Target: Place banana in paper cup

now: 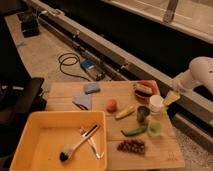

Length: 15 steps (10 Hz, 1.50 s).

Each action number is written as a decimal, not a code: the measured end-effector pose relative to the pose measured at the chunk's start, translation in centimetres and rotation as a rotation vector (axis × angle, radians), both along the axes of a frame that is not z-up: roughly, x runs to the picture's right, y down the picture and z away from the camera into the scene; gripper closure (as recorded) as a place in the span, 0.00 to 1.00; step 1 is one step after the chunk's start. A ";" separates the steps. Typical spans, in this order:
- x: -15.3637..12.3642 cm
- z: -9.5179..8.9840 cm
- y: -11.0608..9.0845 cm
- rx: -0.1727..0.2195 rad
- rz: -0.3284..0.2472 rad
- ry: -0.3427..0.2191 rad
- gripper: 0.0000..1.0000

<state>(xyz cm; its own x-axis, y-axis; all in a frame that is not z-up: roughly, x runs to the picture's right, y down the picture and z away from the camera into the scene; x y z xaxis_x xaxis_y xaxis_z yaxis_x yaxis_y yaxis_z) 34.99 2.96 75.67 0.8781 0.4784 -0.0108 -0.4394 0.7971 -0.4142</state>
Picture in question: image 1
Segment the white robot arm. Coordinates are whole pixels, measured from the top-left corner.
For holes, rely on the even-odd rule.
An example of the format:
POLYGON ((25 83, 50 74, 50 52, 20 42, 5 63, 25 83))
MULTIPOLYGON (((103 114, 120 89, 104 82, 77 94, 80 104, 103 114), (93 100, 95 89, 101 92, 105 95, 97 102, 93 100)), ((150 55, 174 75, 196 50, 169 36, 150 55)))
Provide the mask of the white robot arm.
POLYGON ((213 58, 196 57, 189 68, 172 79, 172 89, 167 93, 163 104, 169 106, 181 97, 181 93, 193 91, 203 85, 213 95, 213 58))

